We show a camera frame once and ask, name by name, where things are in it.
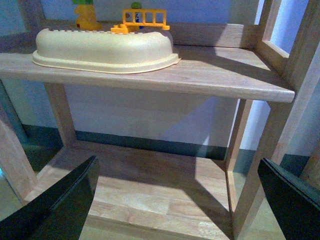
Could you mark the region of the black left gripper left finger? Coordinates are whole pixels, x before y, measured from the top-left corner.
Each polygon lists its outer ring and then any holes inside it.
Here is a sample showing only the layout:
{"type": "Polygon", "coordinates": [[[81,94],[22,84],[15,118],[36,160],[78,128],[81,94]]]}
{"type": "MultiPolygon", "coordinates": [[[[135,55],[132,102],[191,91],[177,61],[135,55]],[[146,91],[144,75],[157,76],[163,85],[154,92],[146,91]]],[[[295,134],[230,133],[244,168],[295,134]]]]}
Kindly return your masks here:
{"type": "Polygon", "coordinates": [[[77,240],[91,208],[100,164],[91,156],[0,222],[2,240],[77,240]]]}

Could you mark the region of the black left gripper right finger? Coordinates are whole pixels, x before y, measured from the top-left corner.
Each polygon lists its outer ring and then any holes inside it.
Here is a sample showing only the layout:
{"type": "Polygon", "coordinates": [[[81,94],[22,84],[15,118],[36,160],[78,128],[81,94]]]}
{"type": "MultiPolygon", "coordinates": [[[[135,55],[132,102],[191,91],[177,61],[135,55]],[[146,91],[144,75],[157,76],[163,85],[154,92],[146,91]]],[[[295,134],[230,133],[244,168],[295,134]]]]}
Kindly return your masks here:
{"type": "Polygon", "coordinates": [[[258,176],[266,199],[287,240],[320,238],[320,191],[263,158],[258,176]]]}

